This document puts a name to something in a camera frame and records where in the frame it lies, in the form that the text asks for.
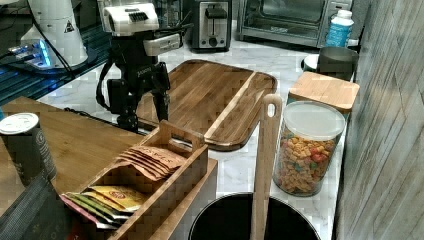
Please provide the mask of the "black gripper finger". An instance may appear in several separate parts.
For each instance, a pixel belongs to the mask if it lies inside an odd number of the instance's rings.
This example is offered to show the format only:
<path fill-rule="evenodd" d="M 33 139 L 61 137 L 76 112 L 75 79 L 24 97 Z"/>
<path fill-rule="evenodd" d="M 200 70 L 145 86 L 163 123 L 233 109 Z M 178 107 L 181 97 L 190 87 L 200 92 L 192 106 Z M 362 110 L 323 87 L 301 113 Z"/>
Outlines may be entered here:
<path fill-rule="evenodd" d="M 153 92 L 153 101 L 159 121 L 167 120 L 169 116 L 170 98 L 167 92 Z"/>
<path fill-rule="evenodd" d="M 138 130 L 138 118 L 136 116 L 135 97 L 126 96 L 120 106 L 120 113 L 117 117 L 118 126 L 128 131 L 136 132 Z"/>

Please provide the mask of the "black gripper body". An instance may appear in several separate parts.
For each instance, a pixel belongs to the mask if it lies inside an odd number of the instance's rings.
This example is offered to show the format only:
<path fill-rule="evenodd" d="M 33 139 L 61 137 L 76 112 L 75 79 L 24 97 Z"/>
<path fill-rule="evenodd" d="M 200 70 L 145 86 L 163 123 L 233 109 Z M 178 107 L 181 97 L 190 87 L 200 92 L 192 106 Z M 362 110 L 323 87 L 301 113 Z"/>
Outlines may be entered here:
<path fill-rule="evenodd" d="M 107 109 L 113 114 L 120 113 L 121 102 L 128 95 L 135 97 L 138 106 L 144 94 L 170 89 L 166 64 L 157 56 L 147 56 L 143 41 L 136 36 L 113 37 L 111 40 L 107 69 L 115 65 L 121 72 L 119 79 L 107 80 Z"/>

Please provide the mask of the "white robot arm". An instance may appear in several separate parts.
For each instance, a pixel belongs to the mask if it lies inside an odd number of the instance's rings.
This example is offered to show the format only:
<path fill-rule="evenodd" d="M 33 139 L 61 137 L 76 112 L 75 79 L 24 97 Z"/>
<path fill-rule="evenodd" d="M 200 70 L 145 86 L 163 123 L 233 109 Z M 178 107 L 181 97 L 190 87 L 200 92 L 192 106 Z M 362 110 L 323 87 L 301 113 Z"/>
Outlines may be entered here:
<path fill-rule="evenodd" d="M 70 0 L 27 0 L 33 26 L 22 38 L 34 40 L 41 69 L 73 71 L 88 60 L 76 26 Z M 151 2 L 100 0 L 103 28 L 111 34 L 109 56 L 97 86 L 96 101 L 117 116 L 118 126 L 138 129 L 137 108 L 144 94 L 153 96 L 157 118 L 168 118 L 170 81 L 166 64 L 158 60 L 163 51 L 160 25 Z"/>

